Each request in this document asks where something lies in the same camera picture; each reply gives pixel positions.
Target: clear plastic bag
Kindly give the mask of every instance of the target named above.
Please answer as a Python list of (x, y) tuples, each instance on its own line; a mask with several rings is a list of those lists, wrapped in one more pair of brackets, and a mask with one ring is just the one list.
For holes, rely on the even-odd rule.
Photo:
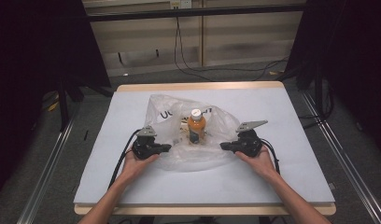
[[(206, 119), (205, 138), (199, 144), (189, 141), (187, 119), (198, 108)], [(237, 139), (235, 130), (240, 122), (230, 113), (206, 103), (155, 94), (149, 98), (145, 126), (151, 125), (157, 136), (155, 142), (170, 144), (168, 153), (161, 153), (154, 162), (164, 170), (194, 172), (211, 169), (235, 157), (219, 144)]]

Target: orange juice bottle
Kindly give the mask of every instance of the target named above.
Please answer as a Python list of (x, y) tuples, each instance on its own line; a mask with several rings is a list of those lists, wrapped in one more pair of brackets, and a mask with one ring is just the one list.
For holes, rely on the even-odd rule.
[(190, 129), (190, 142), (198, 144), (200, 139), (205, 138), (205, 118), (200, 109), (193, 109), (188, 118), (188, 128)]

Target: wire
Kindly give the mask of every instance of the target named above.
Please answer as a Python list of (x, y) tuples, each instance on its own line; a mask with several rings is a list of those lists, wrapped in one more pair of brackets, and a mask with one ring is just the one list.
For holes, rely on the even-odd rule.
[(124, 224), (125, 222), (128, 222), (129, 224), (133, 224), (132, 220), (129, 218), (125, 218), (121, 220), (120, 222), (118, 222), (118, 224)]
[(303, 129), (311, 128), (315, 125), (321, 124), (323, 121), (327, 120), (330, 115), (332, 114), (332, 111), (334, 109), (334, 99), (333, 99), (333, 89), (331, 86), (328, 86), (328, 92), (325, 97), (326, 105), (325, 105), (325, 111), (322, 115), (303, 115), (299, 116), (299, 119), (317, 119), (316, 122), (306, 124), (303, 126)]
[(193, 221), (179, 221), (179, 222), (164, 222), (163, 224), (218, 224), (216, 221), (218, 217), (214, 217), (211, 221), (203, 220), (202, 218), (195, 219)]
[(57, 93), (57, 91), (54, 91), (52, 94), (50, 94), (49, 96), (44, 96), (43, 99), (42, 99), (42, 103), (45, 103), (47, 102), (51, 97), (55, 96)]
[(137, 130), (132, 134), (132, 136), (130, 136), (129, 141), (128, 141), (127, 144), (126, 144), (126, 147), (124, 148), (123, 152), (122, 152), (121, 155), (120, 155), (120, 158), (119, 158), (119, 160), (118, 160), (118, 163), (117, 163), (117, 165), (116, 165), (116, 167), (115, 167), (115, 171), (114, 171), (114, 173), (112, 174), (111, 181), (109, 182), (109, 186), (108, 186), (108, 188), (111, 188), (112, 184), (115, 182), (115, 179), (116, 179), (116, 177), (117, 177), (118, 170), (119, 170), (119, 168), (120, 168), (121, 162), (123, 161), (123, 159), (124, 159), (124, 157), (127, 155), (127, 153), (129, 153), (129, 152), (131, 151), (131, 150), (127, 150), (127, 151), (126, 151), (126, 149), (127, 149), (127, 147), (130, 145), (130, 143), (132, 142), (132, 139), (133, 139), (134, 135), (135, 135), (136, 133), (138, 133), (139, 131), (141, 131), (141, 129), (137, 129)]
[[(179, 29), (179, 21), (178, 21), (178, 18), (176, 18), (176, 40), (177, 40), (177, 37), (178, 37), (178, 34), (179, 34), (179, 41), (180, 41), (180, 46), (181, 46), (181, 54), (182, 54), (182, 59), (184, 58), (183, 57), (183, 50), (182, 50), (182, 37), (181, 37), (181, 30)], [(184, 73), (185, 75), (189, 75), (189, 76), (194, 76), (194, 77), (200, 77), (202, 79), (205, 79), (207, 81), (210, 81), (210, 82), (215, 82), (215, 80), (212, 80), (208, 77), (202, 77), (202, 76), (199, 76), (199, 75), (196, 75), (196, 74), (193, 74), (193, 73), (188, 73), (188, 72), (185, 72), (184, 70), (182, 70), (179, 66), (178, 66), (178, 63), (176, 63), (176, 44), (174, 46), (174, 63), (176, 64), (176, 67), (178, 68), (179, 71), (181, 71), (182, 73)]]
[(273, 217), (272, 220), (270, 220), (270, 223), (274, 223), (277, 218), (278, 217)]
[(212, 80), (210, 78), (207, 78), (207, 77), (202, 77), (202, 76), (199, 76), (199, 75), (196, 75), (196, 74), (193, 74), (193, 73), (188, 73), (184, 70), (182, 70), (177, 62), (176, 62), (176, 46), (177, 46), (177, 38), (179, 36), (179, 46), (180, 46), (180, 49), (181, 49), (181, 58), (182, 58), (182, 61), (184, 62), (185, 66), (190, 69), (191, 71), (193, 72), (207, 72), (207, 71), (243, 71), (243, 72), (259, 72), (259, 71), (263, 71), (262, 74), (253, 79), (252, 81), (255, 81), (255, 80), (258, 80), (260, 79), (261, 77), (263, 77), (264, 73), (266, 72), (266, 69), (268, 68), (272, 68), (276, 65), (278, 65), (279, 63), (283, 63), (283, 62), (287, 62), (287, 57), (281, 59), (281, 60), (278, 60), (278, 61), (274, 61), (274, 62), (270, 62), (268, 64), (266, 64), (263, 68), (259, 68), (259, 69), (244, 69), (244, 68), (206, 68), (206, 69), (194, 69), (194, 68), (191, 68), (188, 66), (187, 62), (185, 61), (185, 58), (184, 58), (184, 51), (183, 51), (183, 45), (182, 45), (182, 35), (181, 35), (181, 29), (180, 29), (180, 26), (179, 26), (179, 19), (176, 18), (176, 45), (175, 45), (175, 49), (174, 49), (174, 62), (176, 64), (176, 67), (179, 69), (179, 71), (183, 72), (184, 74), (186, 75), (190, 75), (190, 76), (196, 76), (196, 77), (200, 77), (200, 78), (203, 78), (205, 80), (208, 80), (208, 81), (212, 81), (212, 82), (215, 82), (215, 80)]
[(266, 139), (261, 138), (261, 141), (272, 152), (273, 159), (275, 160), (275, 170), (280, 174), (280, 166), (278, 165), (279, 160), (277, 159), (277, 156), (275, 155), (275, 150), (273, 149), (270, 142), (268, 142)]
[(284, 224), (288, 224), (287, 220), (281, 217), (281, 220), (283, 220)]

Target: gray carpet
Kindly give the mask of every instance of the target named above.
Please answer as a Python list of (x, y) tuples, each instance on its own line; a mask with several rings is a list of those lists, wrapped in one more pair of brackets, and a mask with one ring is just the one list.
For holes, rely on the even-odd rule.
[[(265, 63), (236, 64), (230, 67), (257, 69)], [(285, 64), (270, 70), (283, 70)], [(197, 73), (214, 81), (246, 81), (257, 78), (261, 72), (241, 71), (208, 71)], [(265, 75), (260, 80), (271, 80), (275, 76)], [(175, 83), (206, 81), (199, 77), (184, 75), (180, 71), (160, 72), (127, 77), (112, 77), (111, 90), (122, 84), (135, 83)], [(298, 115), (310, 114), (303, 97), (296, 89), (295, 80), (284, 82)], [(35, 223), (76, 223), (80, 217), (74, 212), (73, 199), (84, 166), (92, 151), (92, 146), (104, 121), (110, 99), (98, 93), (82, 89), (85, 100), (80, 105), (75, 117), (72, 132), (63, 149), (48, 190), (38, 209)], [(0, 223), (15, 223), (21, 210), (31, 195), (34, 185), (41, 174), (46, 160), (59, 135), (60, 111), (44, 111), (35, 128), (34, 141), (27, 155), (22, 160), (16, 173), (7, 181), (0, 193)], [(301, 120), (308, 124), (312, 120)], [(354, 118), (346, 108), (335, 98), (335, 108), (329, 118), (329, 123), (342, 143), (346, 153), (356, 165), (366, 184), (370, 187), (377, 200), (381, 203), (381, 153), (367, 133), (360, 132)], [(305, 130), (317, 160), (329, 183), (334, 183), (332, 190), (336, 200), (337, 212), (330, 217), (333, 223), (373, 223), (358, 194), (348, 181), (345, 172), (332, 153), (330, 146), (318, 126)], [(120, 223), (126, 217), (112, 217), (110, 223)], [(285, 217), (288, 223), (293, 223), (290, 217)], [(275, 223), (284, 223), (277, 219)]]

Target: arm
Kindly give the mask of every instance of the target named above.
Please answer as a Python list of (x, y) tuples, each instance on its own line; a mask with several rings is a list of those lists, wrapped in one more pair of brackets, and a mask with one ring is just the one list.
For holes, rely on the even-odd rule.
[(131, 151), (126, 155), (123, 170), (118, 178), (112, 184), (111, 188), (98, 201), (89, 213), (79, 221), (79, 223), (104, 223), (108, 222), (109, 217), (115, 205), (118, 203), (120, 195), (126, 187), (132, 183), (136, 177), (150, 164), (158, 158), (158, 155), (153, 155), (144, 161), (139, 161)]
[(236, 152), (236, 156), (248, 163), (258, 175), (273, 187), (296, 223), (330, 223), (275, 171), (269, 156), (269, 150), (265, 146), (262, 147), (260, 154), (255, 158), (248, 157), (242, 152)]

